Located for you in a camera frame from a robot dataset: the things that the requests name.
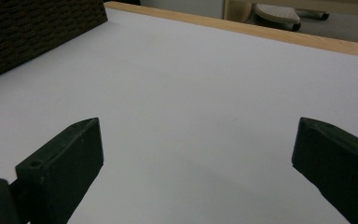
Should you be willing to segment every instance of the dark brown basket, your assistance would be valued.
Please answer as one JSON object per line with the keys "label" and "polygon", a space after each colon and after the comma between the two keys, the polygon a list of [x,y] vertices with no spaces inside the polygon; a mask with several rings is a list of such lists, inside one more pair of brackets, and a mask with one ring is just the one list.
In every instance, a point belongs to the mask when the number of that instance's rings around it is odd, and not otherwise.
{"label": "dark brown basket", "polygon": [[0,75],[105,21],[103,0],[0,0]]}

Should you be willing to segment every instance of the white table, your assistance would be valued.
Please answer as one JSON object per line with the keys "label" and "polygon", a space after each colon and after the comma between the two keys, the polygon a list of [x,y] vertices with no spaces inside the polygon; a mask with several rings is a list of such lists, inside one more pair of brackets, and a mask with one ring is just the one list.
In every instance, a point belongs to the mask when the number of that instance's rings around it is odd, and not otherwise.
{"label": "white table", "polygon": [[291,164],[300,117],[358,136],[358,57],[107,10],[0,76],[0,177],[99,117],[105,164],[69,223],[347,223]]}

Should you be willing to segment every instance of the wooden table edge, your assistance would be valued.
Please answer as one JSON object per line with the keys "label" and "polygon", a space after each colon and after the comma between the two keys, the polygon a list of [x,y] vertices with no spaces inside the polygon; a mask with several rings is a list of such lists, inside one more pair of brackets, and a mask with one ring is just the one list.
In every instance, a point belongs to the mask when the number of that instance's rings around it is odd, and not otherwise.
{"label": "wooden table edge", "polygon": [[141,7],[119,2],[106,2],[104,3],[104,5],[107,8],[117,9],[121,11],[128,11],[132,13],[153,16],[173,21],[182,21],[245,35],[254,35],[290,44],[297,44],[316,49],[324,49],[358,56],[358,43],[356,42],[338,40],[316,35],[304,35],[300,33],[239,23],[235,21],[224,21],[215,18],[190,15],[181,12],[174,12],[152,7]]}

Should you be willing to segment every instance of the gray carpet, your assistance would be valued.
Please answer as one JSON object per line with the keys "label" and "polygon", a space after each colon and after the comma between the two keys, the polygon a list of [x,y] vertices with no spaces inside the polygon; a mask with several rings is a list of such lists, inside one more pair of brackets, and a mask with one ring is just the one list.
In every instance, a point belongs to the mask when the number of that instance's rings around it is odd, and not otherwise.
{"label": "gray carpet", "polygon": [[[321,21],[322,13],[307,10],[296,10],[296,13],[301,18],[299,33],[358,42],[358,16],[330,13],[326,21]],[[254,10],[246,23],[289,31],[292,29],[292,24],[258,19]]]}

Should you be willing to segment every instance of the white tabletop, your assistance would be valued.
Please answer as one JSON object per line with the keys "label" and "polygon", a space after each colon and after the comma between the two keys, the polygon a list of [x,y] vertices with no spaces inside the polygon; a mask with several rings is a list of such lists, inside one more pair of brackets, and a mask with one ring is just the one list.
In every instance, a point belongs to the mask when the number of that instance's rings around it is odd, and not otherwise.
{"label": "white tabletop", "polygon": [[291,156],[300,117],[358,136],[358,57],[107,12],[0,76],[0,177],[99,117],[105,164],[69,223],[348,223]]}

